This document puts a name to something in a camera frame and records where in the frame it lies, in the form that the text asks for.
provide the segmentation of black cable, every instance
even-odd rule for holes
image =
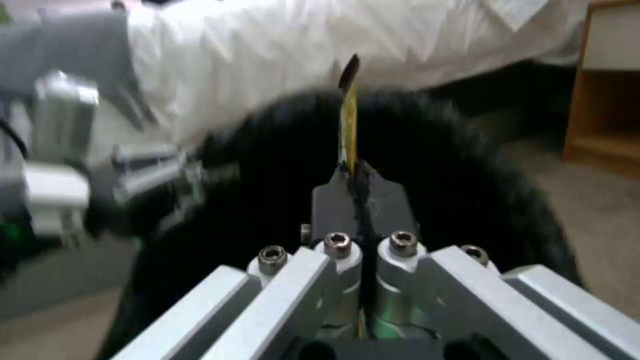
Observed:
[[[13,140],[13,143],[18,147],[18,150],[22,154],[22,157],[27,160],[29,158],[27,145],[24,144],[24,141],[22,141],[20,135],[15,132],[15,130],[11,127],[11,125],[9,125],[4,117],[0,117],[0,128],[11,138],[11,140]]]

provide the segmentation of wrinkled white fabric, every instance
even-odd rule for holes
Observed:
[[[478,0],[190,0],[132,12],[141,90],[173,140],[240,121],[287,94],[335,88],[357,53],[360,88],[425,88],[561,47],[565,2],[511,31]]]

